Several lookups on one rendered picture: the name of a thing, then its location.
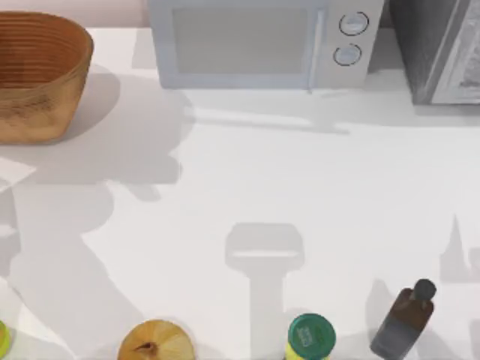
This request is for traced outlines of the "brown bottle with dark cap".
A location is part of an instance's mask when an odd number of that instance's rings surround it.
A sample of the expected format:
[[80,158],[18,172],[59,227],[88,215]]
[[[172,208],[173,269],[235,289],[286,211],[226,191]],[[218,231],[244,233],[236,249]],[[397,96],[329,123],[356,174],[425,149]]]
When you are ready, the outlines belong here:
[[370,350],[383,360],[404,360],[434,312],[436,292],[436,285],[427,278],[417,280],[413,288],[403,288],[370,342]]

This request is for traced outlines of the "round microwave knob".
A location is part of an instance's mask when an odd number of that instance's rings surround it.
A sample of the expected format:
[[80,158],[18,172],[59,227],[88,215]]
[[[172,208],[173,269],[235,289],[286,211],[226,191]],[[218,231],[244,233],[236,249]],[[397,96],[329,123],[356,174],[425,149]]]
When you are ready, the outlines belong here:
[[339,29],[346,36],[360,35],[368,26],[368,16],[360,11],[343,15],[339,22]]
[[362,57],[360,46],[350,43],[343,47],[338,47],[333,53],[334,62],[342,67],[355,65]]

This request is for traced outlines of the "yellow-green round lid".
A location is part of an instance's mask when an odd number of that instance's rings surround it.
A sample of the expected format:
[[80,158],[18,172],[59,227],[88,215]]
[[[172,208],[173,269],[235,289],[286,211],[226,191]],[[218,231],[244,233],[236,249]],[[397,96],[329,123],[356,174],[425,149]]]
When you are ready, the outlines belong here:
[[0,359],[9,351],[11,346],[11,334],[9,328],[0,321]]

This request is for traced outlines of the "brown woven basket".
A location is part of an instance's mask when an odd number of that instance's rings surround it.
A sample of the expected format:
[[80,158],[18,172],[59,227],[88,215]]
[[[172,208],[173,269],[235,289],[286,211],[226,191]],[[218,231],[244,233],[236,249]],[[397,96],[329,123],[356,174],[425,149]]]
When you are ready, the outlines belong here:
[[94,52],[77,22],[0,10],[0,145],[57,140],[69,128]]

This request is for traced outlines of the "microwave door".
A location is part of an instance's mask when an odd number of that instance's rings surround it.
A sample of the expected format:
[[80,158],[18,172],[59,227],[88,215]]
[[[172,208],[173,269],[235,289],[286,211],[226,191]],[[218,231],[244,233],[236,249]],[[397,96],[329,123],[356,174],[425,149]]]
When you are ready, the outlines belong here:
[[165,89],[308,89],[324,0],[148,0]]

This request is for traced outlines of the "yellow bottle with green cap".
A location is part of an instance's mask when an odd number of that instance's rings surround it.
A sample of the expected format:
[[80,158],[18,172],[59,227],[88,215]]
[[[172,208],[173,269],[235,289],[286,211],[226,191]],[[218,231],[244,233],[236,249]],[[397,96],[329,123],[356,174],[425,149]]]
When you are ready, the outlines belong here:
[[333,325],[318,313],[303,313],[290,324],[283,360],[329,360],[337,335]]

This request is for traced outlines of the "yellow onion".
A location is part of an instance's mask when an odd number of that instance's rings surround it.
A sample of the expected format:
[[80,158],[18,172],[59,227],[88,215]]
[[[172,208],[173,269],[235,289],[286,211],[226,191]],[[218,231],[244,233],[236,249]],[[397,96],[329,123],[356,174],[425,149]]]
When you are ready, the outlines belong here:
[[117,360],[196,360],[196,354],[182,327],[151,319],[130,330],[121,342]]

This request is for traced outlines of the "pale microwave oven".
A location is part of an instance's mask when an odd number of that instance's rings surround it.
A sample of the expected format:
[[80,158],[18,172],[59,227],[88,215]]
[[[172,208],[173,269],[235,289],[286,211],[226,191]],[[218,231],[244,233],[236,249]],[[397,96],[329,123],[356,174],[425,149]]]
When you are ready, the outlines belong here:
[[148,0],[169,89],[351,89],[368,73],[384,0]]

